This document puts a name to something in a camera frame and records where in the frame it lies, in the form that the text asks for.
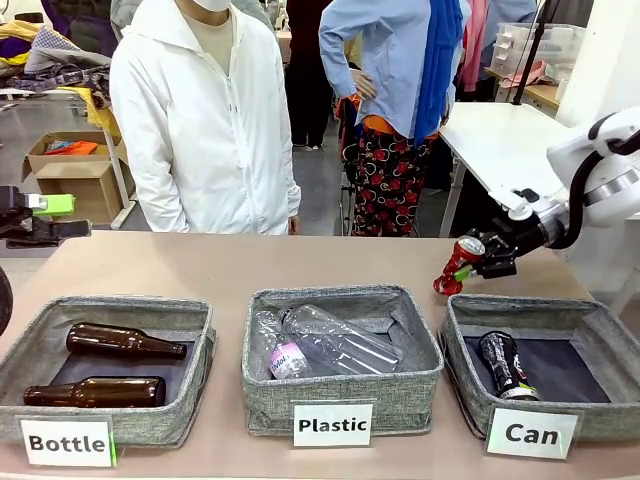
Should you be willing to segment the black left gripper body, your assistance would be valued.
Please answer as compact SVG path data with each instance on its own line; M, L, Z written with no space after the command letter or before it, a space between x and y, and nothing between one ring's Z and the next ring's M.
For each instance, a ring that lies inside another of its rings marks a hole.
M1 187L1 238L9 239L32 231L33 211L28 198L15 186Z

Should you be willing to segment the blue shirt figure's hand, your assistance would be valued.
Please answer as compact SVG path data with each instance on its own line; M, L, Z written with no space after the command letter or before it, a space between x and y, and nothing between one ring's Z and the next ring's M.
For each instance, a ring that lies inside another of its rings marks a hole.
M371 99L377 94L373 81L362 70L352 69L351 75L356 87L356 93L361 99Z

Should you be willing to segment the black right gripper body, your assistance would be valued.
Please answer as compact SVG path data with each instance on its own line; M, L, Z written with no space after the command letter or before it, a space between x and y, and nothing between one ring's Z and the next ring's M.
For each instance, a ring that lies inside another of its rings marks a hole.
M516 258L527 255L546 243L545 233L536 219L507 219L501 223L501 230L502 238L513 248Z

